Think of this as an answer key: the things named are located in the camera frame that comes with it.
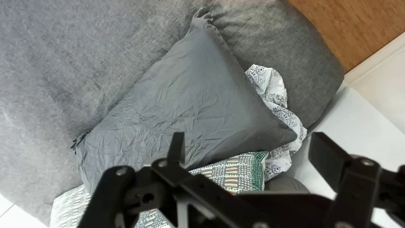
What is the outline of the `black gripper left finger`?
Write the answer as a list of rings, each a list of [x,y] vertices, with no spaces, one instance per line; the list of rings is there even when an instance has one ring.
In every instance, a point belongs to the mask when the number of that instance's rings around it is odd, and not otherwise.
[[[150,208],[178,225],[174,196],[151,167],[135,172],[130,165],[113,165],[98,179],[77,228],[132,228],[139,213]]]

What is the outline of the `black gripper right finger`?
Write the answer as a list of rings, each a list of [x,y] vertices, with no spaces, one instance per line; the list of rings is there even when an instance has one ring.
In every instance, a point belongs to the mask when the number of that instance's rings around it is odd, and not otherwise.
[[[335,191],[323,224],[332,228],[368,228],[380,165],[365,156],[351,156],[321,131],[311,134],[308,160]]]

